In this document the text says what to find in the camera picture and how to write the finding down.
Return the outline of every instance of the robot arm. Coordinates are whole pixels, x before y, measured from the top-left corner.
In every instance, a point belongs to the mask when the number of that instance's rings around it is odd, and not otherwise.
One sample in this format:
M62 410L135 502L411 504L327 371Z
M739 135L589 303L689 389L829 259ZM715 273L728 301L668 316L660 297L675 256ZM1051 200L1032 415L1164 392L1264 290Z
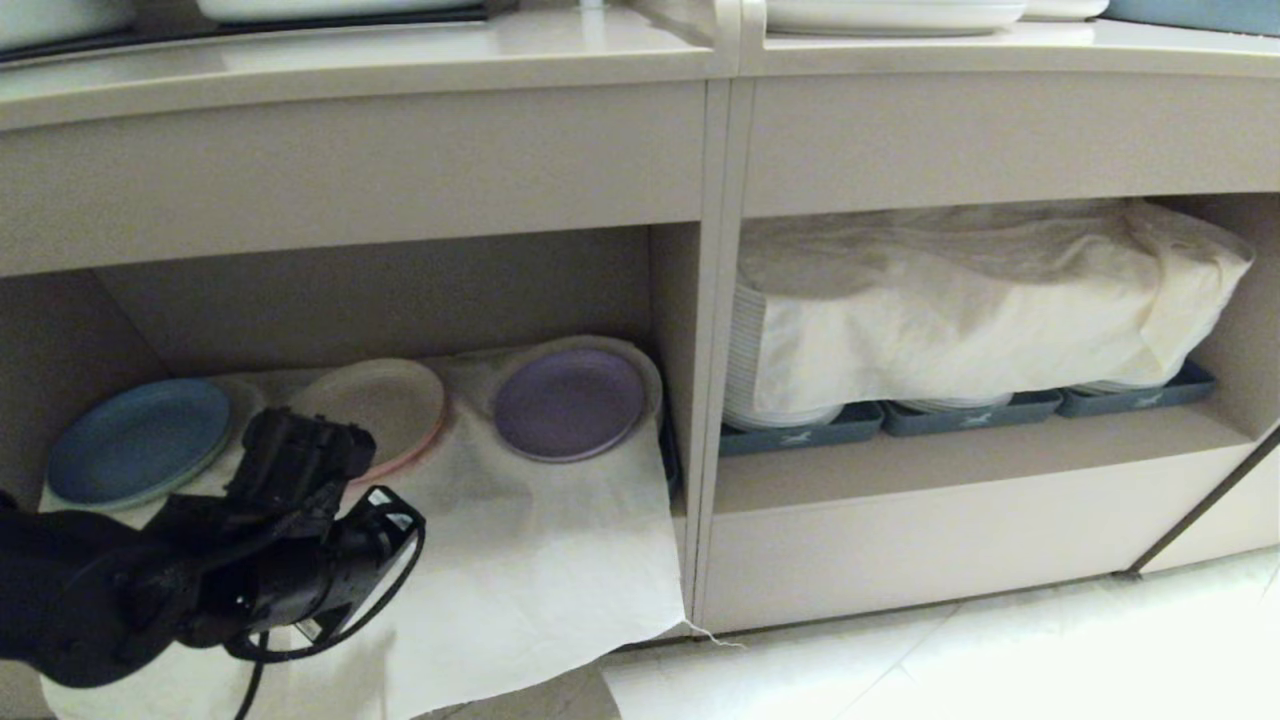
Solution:
M142 530L0 507L0 657L86 688L174 641L234 655L282 625L334 638L425 521L381 487L337 519L375 448L355 425L266 410L243 443L227 497L170 496Z

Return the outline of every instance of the white cloth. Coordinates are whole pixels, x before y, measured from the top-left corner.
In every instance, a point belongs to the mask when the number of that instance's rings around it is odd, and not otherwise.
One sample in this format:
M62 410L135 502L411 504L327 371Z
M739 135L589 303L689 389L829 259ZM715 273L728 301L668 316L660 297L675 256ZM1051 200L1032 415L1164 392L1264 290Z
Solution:
M429 455L379 480L426 516L419 566L383 614L343 646L268 666L251 716L407 720L544 682L684 620L658 452L660 387L650 382L649 413L632 436L581 462L526 460L504 448L493 427L489 407L502 379L531 356L575 342L637 352L620 341L575 338L424 361L448 388L445 427ZM317 375L229 379L278 405ZM241 455L238 446L228 448L179 492L219 495ZM362 492L348 491L344 506ZM141 527L159 507L116 516ZM56 502L46 498L42 510L52 509ZM273 641L305 644L292 629ZM61 720L225 720L236 714L248 669L221 650L175 644L105 688L44 687Z
M797 413L1162 383L1252 259L1228 231L1126 200L755 220L736 305L764 313L736 313L728 395Z

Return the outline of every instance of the white tile floor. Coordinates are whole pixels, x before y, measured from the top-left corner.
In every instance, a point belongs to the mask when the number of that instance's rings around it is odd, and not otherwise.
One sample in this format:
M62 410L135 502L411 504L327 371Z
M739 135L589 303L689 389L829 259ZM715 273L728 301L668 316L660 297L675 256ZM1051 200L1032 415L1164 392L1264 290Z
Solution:
M618 652L420 720L1274 720L1277 575L1268 548L732 638L746 650Z

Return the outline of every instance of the cabinet panel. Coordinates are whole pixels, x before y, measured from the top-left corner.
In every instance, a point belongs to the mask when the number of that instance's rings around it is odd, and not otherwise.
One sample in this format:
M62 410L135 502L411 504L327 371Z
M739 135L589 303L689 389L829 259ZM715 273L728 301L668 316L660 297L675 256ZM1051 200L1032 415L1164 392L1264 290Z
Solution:
M1123 73L756 81L746 217L1280 188L1280 85Z
M737 630L1123 570L1247 454L718 514L703 620Z
M705 96L366 97L9 132L0 274L694 220Z
M1142 571L1189 565L1277 543L1280 451L1272 451Z

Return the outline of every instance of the purple plate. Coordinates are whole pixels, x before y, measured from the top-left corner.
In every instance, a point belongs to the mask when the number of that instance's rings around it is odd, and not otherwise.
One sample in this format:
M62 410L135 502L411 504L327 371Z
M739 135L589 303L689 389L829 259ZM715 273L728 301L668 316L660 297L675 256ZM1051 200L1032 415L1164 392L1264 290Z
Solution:
M639 370L612 352L582 347L517 370L498 391L493 419L502 439L521 455L572 462L617 445L644 409Z

